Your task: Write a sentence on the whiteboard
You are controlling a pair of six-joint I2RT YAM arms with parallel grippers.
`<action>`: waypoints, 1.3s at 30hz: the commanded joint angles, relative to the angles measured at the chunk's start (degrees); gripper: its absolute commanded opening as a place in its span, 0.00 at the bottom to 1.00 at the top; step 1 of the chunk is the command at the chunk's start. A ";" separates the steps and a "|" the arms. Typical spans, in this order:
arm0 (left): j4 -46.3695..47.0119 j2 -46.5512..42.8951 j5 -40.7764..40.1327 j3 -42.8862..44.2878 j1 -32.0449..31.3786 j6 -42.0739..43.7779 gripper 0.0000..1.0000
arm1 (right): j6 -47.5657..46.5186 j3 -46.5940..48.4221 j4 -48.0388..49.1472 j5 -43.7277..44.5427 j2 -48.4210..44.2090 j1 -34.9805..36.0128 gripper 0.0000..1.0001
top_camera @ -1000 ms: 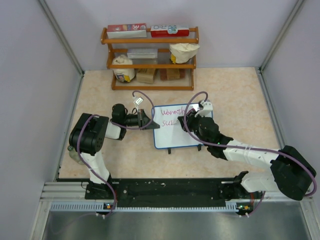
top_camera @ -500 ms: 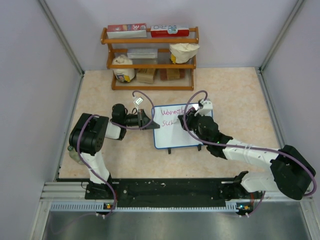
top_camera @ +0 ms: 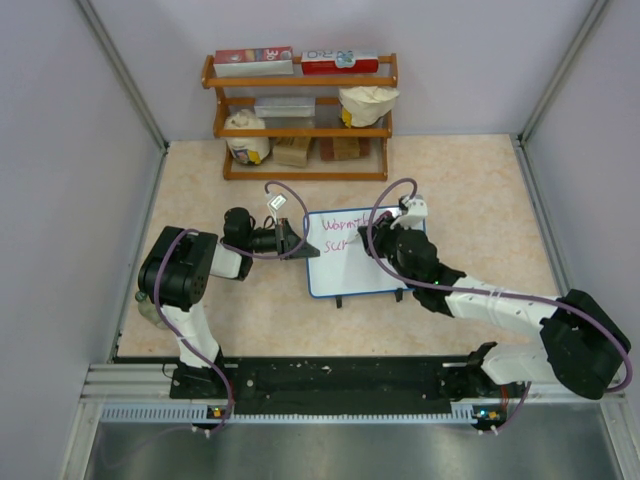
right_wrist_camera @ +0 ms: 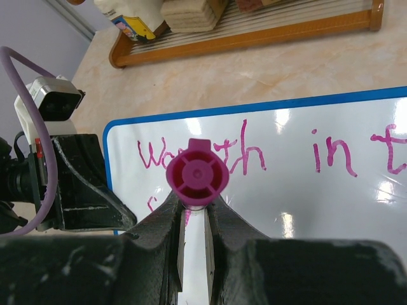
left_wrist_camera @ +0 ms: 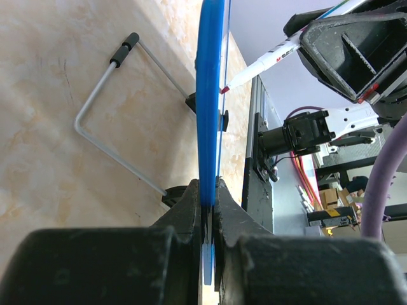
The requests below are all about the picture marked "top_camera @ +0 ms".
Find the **blue framed whiteboard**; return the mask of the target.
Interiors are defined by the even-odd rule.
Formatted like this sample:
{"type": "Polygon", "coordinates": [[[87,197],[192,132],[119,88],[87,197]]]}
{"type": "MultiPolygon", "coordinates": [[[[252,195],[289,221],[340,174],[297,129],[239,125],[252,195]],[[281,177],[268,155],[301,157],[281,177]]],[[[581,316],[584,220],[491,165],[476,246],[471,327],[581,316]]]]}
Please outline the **blue framed whiteboard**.
{"type": "Polygon", "coordinates": [[[317,299],[394,293],[407,288],[385,273],[369,257],[362,239],[347,242],[347,223],[368,208],[313,211],[309,214],[307,242],[320,256],[307,260],[309,294],[317,299]]]}

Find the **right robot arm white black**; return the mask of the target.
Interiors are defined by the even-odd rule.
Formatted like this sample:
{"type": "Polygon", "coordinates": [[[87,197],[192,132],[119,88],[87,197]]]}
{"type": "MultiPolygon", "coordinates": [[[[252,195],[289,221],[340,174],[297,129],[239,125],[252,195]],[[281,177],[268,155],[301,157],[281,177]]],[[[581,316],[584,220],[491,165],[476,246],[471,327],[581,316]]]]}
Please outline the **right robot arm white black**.
{"type": "Polygon", "coordinates": [[[482,282],[442,263],[424,231],[403,228],[390,214],[372,227],[359,227],[358,233],[366,254],[412,289],[423,308],[527,337],[522,345],[492,341],[469,355],[466,380],[478,395],[522,381],[560,384],[599,400],[612,390],[619,369],[630,367],[629,339],[584,291],[539,297],[482,282]]]}

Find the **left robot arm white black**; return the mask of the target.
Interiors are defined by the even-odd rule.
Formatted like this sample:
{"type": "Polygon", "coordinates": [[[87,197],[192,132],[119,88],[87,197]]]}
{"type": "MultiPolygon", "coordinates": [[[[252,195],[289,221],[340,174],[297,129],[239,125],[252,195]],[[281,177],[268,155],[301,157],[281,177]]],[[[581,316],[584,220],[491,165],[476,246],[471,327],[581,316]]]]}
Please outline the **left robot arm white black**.
{"type": "Polygon", "coordinates": [[[244,280],[253,260],[272,253],[282,259],[309,259],[318,248],[299,236],[285,218],[258,227],[242,207],[224,215],[223,237],[166,226],[138,273],[138,289],[149,298],[161,324],[175,336],[180,358],[173,398],[230,400],[233,390],[219,343],[204,311],[211,276],[244,280]]]}

